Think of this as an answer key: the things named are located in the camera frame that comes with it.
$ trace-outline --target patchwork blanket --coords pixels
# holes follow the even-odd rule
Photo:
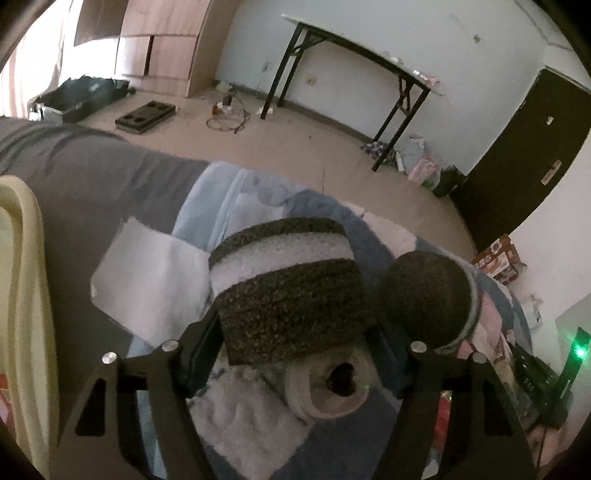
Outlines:
[[[244,228],[289,217],[326,217],[345,228],[363,281],[372,292],[396,257],[413,250],[453,257],[470,268],[479,290],[479,322],[500,317],[502,331],[531,351],[527,321],[516,298],[493,279],[404,228],[330,196],[268,173],[211,164],[181,208],[173,235],[212,251]],[[369,330],[365,341],[381,386],[356,412],[325,423],[305,423],[251,367],[230,367],[222,349],[206,388],[189,402],[191,416],[218,478],[360,480],[372,477],[400,407],[393,393],[408,384],[404,332]],[[130,356],[151,348],[134,339]],[[142,428],[153,473],[166,472],[146,395],[139,397]]]

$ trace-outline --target white paper towel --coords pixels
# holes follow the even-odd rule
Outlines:
[[[130,218],[90,279],[92,303],[152,346],[200,320],[209,253]]]

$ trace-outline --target table top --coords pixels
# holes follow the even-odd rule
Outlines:
[[[322,25],[318,25],[312,22],[309,22],[307,20],[304,20],[302,18],[297,18],[297,17],[292,17],[291,15],[287,15],[287,14],[281,14],[281,17],[284,18],[285,20],[287,20],[290,23],[293,23],[294,25],[297,24],[303,24],[303,25],[308,25],[309,27],[314,27],[314,28],[318,28],[320,30],[323,30],[331,35],[335,35],[337,37],[340,38],[344,38],[345,40],[348,40],[354,44],[356,44],[357,46],[364,48],[365,50],[368,50],[380,57],[382,57],[384,60],[386,60],[387,62],[391,63],[392,65],[394,65],[396,68],[402,70],[403,72],[405,72],[406,74],[408,74],[409,76],[411,76],[417,83],[420,83],[421,85],[423,85],[425,88],[427,88],[429,91],[431,91],[432,93],[434,93],[437,96],[443,96],[443,94],[441,92],[439,92],[436,87],[433,87],[430,83],[427,83],[425,80],[423,80],[419,75],[421,72],[419,72],[418,70],[410,70],[406,65],[404,65],[403,63],[401,63],[396,57],[387,57],[385,56],[383,53],[378,52],[376,50],[374,50],[371,47],[368,47],[367,45],[363,45],[362,43],[353,40],[351,38],[345,37],[344,35],[335,32],[333,30],[330,30],[329,28],[323,27]]]

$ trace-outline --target blue blanket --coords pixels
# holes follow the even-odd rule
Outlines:
[[[178,214],[173,235],[205,251],[212,251],[224,238],[237,231],[289,217],[326,217],[342,224],[370,293],[395,261],[392,250],[378,239],[363,217],[334,198],[299,187],[280,176],[256,173],[226,163],[210,165],[196,181]],[[410,250],[434,251],[453,257],[421,238],[413,239]],[[508,296],[494,280],[463,263],[472,269],[478,289],[494,302],[502,318],[503,330],[512,329],[516,341],[531,350],[529,329],[517,300]],[[274,469],[271,479],[360,480],[372,477],[398,413],[398,403],[392,393],[404,388],[410,379],[405,372],[405,337],[401,329],[395,325],[388,331],[375,327],[366,333],[366,342],[384,388],[374,389],[367,402],[353,414],[310,426],[305,440]],[[149,351],[150,347],[134,339],[129,355]],[[214,367],[208,386],[221,381],[225,372],[224,367]],[[153,459],[154,473],[165,477],[153,427],[149,415],[145,414],[149,410],[147,397],[139,400],[144,412],[142,423],[148,457]],[[207,438],[202,437],[202,440],[218,478],[257,478],[255,474],[243,475],[245,468],[235,468],[209,444]]]

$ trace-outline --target white stripe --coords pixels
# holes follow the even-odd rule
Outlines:
[[[354,260],[347,237],[338,233],[284,233],[237,250],[212,268],[213,294],[263,273],[304,263],[346,258]]]

